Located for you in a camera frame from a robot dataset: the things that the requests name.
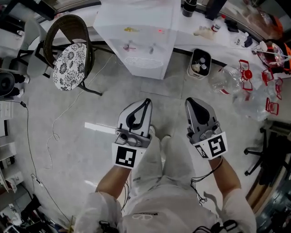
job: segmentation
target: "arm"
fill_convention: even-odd
[[[209,161],[212,169],[215,169],[219,162],[220,158]],[[225,158],[223,158],[221,166],[213,174],[223,196],[222,215],[220,216],[223,222],[232,219],[238,223],[242,232],[256,232],[255,215],[241,190],[241,182],[236,172]]]
[[[123,190],[130,171],[125,167],[113,166],[99,182],[96,192],[105,192],[117,199]]]
[[[74,232],[97,232],[103,230],[99,221],[106,221],[116,228],[121,220],[121,206],[117,198],[130,174],[130,169],[114,166],[100,181],[96,192],[90,193],[78,215]]]
[[[215,169],[220,162],[220,157],[209,161],[212,169]],[[223,196],[223,199],[235,189],[241,189],[241,182],[237,177],[236,172],[230,164],[223,158],[221,166],[213,173],[217,186]]]

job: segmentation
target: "chair cushion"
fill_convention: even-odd
[[[86,53],[86,45],[75,43],[60,54],[53,72],[53,80],[57,88],[70,91],[83,81]]]

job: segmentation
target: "concrete floor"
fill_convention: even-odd
[[[110,56],[103,51],[96,52],[95,66],[87,82]],[[197,176],[208,173],[210,166],[187,141],[184,102],[188,97],[196,97],[211,104],[222,130],[226,132],[229,151],[225,158],[237,172],[247,194],[258,171],[249,177],[245,177],[244,171],[258,158],[244,155],[243,151],[261,139],[260,123],[237,115],[232,107],[232,97],[214,93],[207,78],[198,81],[185,75],[189,61],[190,57],[173,53],[165,79],[159,81],[132,76],[124,66],[117,63],[115,56],[111,57],[106,68],[90,84],[90,89],[101,91],[104,95],[82,93],[76,103],[55,122],[54,132],[60,140],[57,142],[51,138],[48,143],[53,161],[52,170],[43,169],[50,168],[46,142],[52,135],[51,125],[72,104],[81,89],[60,91],[52,78],[43,76],[31,79],[30,84],[25,86],[21,100],[29,108],[30,146],[37,176],[68,218],[79,213],[86,195],[95,190],[95,185],[112,166],[111,143],[115,136],[86,129],[85,122],[116,127],[120,112],[129,104],[145,98],[153,102],[152,124],[156,127],[157,136],[181,136],[187,142]],[[210,76],[215,75],[218,69],[218,66],[212,64]],[[16,161],[23,172],[25,185],[32,192],[30,175],[34,173],[34,168],[27,143],[26,117],[26,110],[18,104],[14,105],[14,119],[8,121],[8,128],[17,146]],[[212,175],[198,183],[197,190],[201,195],[203,191],[214,194],[218,203],[222,204],[222,197]],[[35,193],[49,217],[65,222],[46,190],[36,182]],[[211,200],[204,206],[214,211]]]

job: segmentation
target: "logo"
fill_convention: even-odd
[[[202,156],[202,158],[208,158],[205,151],[202,149],[200,145],[196,145],[195,147],[198,150],[199,154]]]
[[[153,218],[152,215],[150,214],[135,214],[132,216],[133,219],[139,219],[139,220],[144,220],[144,221],[149,221]]]
[[[134,149],[118,147],[116,163],[127,167],[133,167],[135,164],[135,155],[136,150]]]
[[[208,141],[212,157],[217,156],[226,151],[222,136],[215,137]]]

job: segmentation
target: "white pants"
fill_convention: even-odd
[[[164,168],[161,153],[165,153]],[[131,173],[130,197],[144,194],[159,184],[174,184],[183,189],[191,190],[191,178],[195,177],[192,159],[186,144],[180,137],[163,141],[152,135],[145,155],[138,167]]]

